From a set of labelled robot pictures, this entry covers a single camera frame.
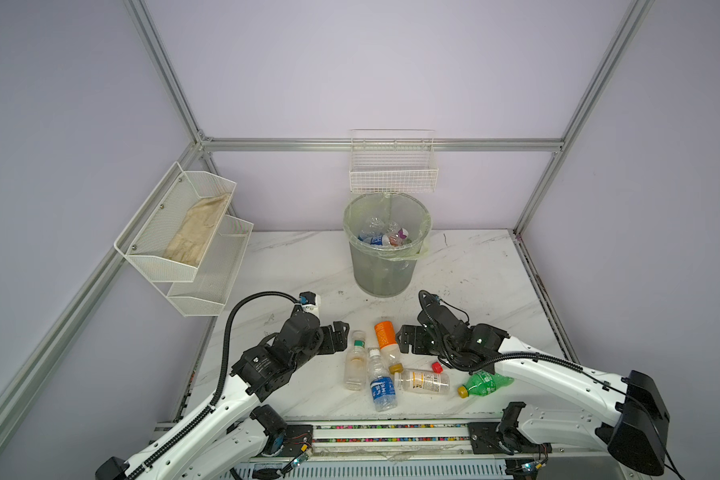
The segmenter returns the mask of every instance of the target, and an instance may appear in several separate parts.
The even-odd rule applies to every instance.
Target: white mesh shelf
[[[208,172],[182,170],[134,241],[125,247],[125,252],[120,253],[150,282],[192,282],[210,245],[200,256],[198,266],[163,258],[163,252],[181,228],[186,212],[198,200],[230,194],[224,206],[224,210],[227,210],[235,185],[233,181]],[[218,228],[219,224],[215,226],[212,234],[215,234]]]
[[[354,193],[433,192],[438,181],[432,130],[354,130],[349,187]]]
[[[166,295],[184,316],[219,315],[232,292],[253,224],[225,215],[195,281],[173,283]]]
[[[115,249],[133,265],[184,316],[216,316],[224,308],[237,278],[253,224],[230,215],[221,216],[212,228],[210,242],[198,266],[163,258],[166,247],[181,228],[187,211],[201,198],[229,194],[235,182],[203,171],[184,171],[174,164],[178,176],[144,226],[132,240],[126,228]]]

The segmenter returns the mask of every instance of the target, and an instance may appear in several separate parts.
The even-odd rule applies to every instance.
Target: mesh trash can
[[[408,231],[411,242],[393,247],[361,241],[358,236],[368,228],[372,217],[385,224],[393,220]],[[411,283],[416,260],[431,228],[432,218],[426,207],[410,195],[380,192],[355,198],[344,210],[344,231],[360,288],[374,296],[403,292]]]

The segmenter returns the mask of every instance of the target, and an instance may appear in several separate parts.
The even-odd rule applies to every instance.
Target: white wall
[[[656,2],[524,238],[580,359],[651,375],[720,478],[720,1]]]
[[[0,393],[188,141],[120,0],[0,1]],[[176,401],[206,323],[131,276],[0,458],[0,479],[90,477],[92,465],[26,459],[128,454]]]
[[[433,228],[508,228],[518,221],[549,161],[547,152],[438,152],[438,186],[414,197]],[[342,152],[216,152],[237,182],[235,212],[261,230],[341,230],[349,201]]]
[[[173,419],[208,318],[183,318],[130,266],[0,456],[0,480],[93,478]]]
[[[563,134],[629,0],[150,0],[214,137]]]

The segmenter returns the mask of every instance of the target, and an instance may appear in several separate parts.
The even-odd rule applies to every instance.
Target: white marble surface
[[[195,378],[188,408],[202,402],[216,387],[222,338],[229,312],[240,299],[262,290],[296,296],[311,291],[322,297],[320,321],[349,323],[365,330],[367,345],[376,346],[373,326],[380,316],[400,325],[417,325],[421,310],[417,293],[424,289],[466,310],[471,323],[489,323],[541,350],[562,356],[547,317],[541,309],[518,253],[506,230],[440,230],[429,238],[430,252],[416,265],[405,292],[379,299],[360,290],[352,275],[349,246],[342,231],[263,232],[251,235],[230,302],[219,318]],[[254,300],[238,312],[232,327],[230,365],[240,353],[265,335],[278,332],[291,305],[276,297]],[[448,396],[400,392],[398,408],[376,413],[370,391],[344,389],[345,353],[317,356],[294,373],[287,386],[266,401],[286,420],[373,418],[491,418],[501,415],[510,401],[542,408],[562,406],[546,392],[516,381],[487,397],[459,398],[455,387]],[[432,356],[404,355],[407,368],[425,368]],[[466,372],[448,370],[451,383],[461,385]]]

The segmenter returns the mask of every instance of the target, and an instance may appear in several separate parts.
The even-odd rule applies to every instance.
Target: orange label
[[[376,323],[374,330],[376,330],[376,339],[378,340],[378,348],[383,349],[387,345],[392,345],[393,343],[397,343],[394,340],[394,327],[392,326],[392,322],[390,322],[389,320],[387,320],[385,322]]]

